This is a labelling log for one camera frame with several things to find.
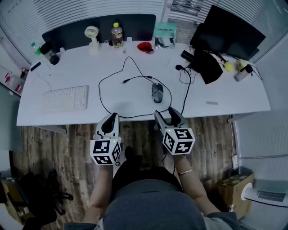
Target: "computer mouse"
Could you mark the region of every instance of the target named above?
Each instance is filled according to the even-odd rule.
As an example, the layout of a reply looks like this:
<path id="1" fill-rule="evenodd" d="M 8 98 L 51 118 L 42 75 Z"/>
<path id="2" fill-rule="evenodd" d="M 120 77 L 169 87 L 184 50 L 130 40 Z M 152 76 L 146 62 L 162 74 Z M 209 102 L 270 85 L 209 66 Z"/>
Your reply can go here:
<path id="1" fill-rule="evenodd" d="M 155 103 L 160 103 L 163 99 L 163 85 L 154 83 L 152 85 L 152 99 Z"/>
<path id="2" fill-rule="evenodd" d="M 224 63 L 224 68 L 228 71 L 228 72 L 232 72 L 233 71 L 233 65 L 231 62 L 225 62 Z"/>

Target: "cup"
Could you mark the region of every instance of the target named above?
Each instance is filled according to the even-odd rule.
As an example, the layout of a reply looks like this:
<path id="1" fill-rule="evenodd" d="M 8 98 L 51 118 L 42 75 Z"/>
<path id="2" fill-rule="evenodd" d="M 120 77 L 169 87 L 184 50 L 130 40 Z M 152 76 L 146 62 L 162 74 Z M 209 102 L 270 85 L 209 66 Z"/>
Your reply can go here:
<path id="1" fill-rule="evenodd" d="M 60 59 L 57 53 L 52 50 L 52 47 L 52 41 L 48 41 L 43 46 L 41 46 L 40 52 L 48 59 L 52 65 L 56 65 Z"/>

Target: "red object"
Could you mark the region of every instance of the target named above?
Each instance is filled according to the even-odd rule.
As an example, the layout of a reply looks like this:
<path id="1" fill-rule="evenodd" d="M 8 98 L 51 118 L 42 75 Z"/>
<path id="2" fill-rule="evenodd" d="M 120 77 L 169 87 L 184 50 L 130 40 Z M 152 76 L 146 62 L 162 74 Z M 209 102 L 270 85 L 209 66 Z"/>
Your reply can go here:
<path id="1" fill-rule="evenodd" d="M 21 89 L 21 85 L 17 85 L 15 91 L 18 92 Z"/>
<path id="2" fill-rule="evenodd" d="M 5 83 L 7 83 L 7 82 L 9 82 L 10 81 L 10 75 L 9 75 L 9 73 L 5 76 L 5 78 L 6 78 L 6 81 L 5 81 Z"/>
<path id="3" fill-rule="evenodd" d="M 151 54 L 154 52 L 154 50 L 152 49 L 152 45 L 150 44 L 150 42 L 141 42 L 139 45 L 137 45 L 137 48 L 139 50 L 141 50 L 142 52 Z"/>

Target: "window blinds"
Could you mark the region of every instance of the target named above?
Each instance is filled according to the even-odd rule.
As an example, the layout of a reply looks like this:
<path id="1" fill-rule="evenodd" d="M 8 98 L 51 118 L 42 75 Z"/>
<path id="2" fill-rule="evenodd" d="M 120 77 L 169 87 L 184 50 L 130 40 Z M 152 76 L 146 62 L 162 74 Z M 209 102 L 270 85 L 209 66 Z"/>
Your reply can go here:
<path id="1" fill-rule="evenodd" d="M 220 0 L 218 6 L 234 13 L 263 33 L 266 38 L 255 62 L 288 32 L 288 4 L 285 0 Z"/>
<path id="2" fill-rule="evenodd" d="M 198 25 L 203 23 L 211 6 L 218 0 L 173 0 L 168 22 L 177 23 L 176 42 L 189 44 Z"/>
<path id="3" fill-rule="evenodd" d="M 43 44 L 42 34 L 71 22 L 112 14 L 149 13 L 160 21 L 165 0 L 2 0 L 0 26 L 30 62 L 30 44 Z"/>
<path id="4" fill-rule="evenodd" d="M 212 4 L 234 13 L 266 36 L 258 47 L 260 51 L 252 58 L 253 62 L 288 32 L 288 4 L 285 0 L 173 0 L 168 21 L 178 24 L 177 42 L 190 42 Z"/>

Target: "bracelet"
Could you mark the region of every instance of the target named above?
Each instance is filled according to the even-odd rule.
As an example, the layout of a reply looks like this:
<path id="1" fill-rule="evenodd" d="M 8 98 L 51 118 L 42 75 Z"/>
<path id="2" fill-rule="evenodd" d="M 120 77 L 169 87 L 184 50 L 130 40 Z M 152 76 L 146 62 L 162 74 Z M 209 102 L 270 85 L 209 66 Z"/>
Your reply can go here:
<path id="1" fill-rule="evenodd" d="M 184 174 L 186 174 L 186 173 L 189 173 L 189 172 L 191 172 L 193 169 L 191 168 L 191 169 L 189 169 L 188 171 L 186 171 L 186 172 L 182 172 L 182 173 L 179 173 L 178 175 L 179 176 L 181 176 L 181 175 L 184 175 Z"/>

